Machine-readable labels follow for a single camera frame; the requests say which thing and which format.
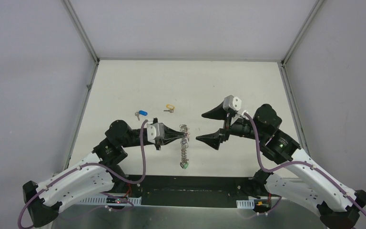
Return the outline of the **yellow tag key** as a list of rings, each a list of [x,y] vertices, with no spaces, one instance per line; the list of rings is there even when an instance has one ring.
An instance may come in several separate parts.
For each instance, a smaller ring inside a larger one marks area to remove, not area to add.
[[[173,113],[175,110],[175,106],[171,105],[171,104],[167,104],[165,107],[166,107],[166,109],[164,110],[164,112]]]

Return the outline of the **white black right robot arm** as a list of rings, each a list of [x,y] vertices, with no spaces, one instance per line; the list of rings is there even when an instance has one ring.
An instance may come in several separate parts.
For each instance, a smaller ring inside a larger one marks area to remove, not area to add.
[[[327,173],[291,136],[280,130],[282,119],[269,104],[254,115],[220,104],[202,114],[203,118],[222,120],[213,134],[197,137],[219,149],[230,136],[255,141],[260,169],[252,178],[252,191],[286,198],[316,214],[329,229],[353,229],[366,205],[366,192],[353,190]]]

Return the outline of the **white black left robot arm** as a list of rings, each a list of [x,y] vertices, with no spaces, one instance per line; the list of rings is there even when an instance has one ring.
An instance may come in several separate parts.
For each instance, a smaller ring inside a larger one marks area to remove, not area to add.
[[[32,226],[40,228],[91,195],[110,190],[121,193],[126,184],[142,183],[146,177],[144,147],[153,145],[160,150],[162,146],[184,137],[184,132],[167,127],[157,118],[144,120],[139,129],[132,129],[124,120],[112,122],[105,138],[77,164],[45,181],[28,181],[22,186],[25,205],[18,216],[18,227],[23,228],[21,221],[25,212],[28,212]],[[141,148],[142,175],[138,180],[129,180],[119,163],[128,155],[125,148],[136,146]]]

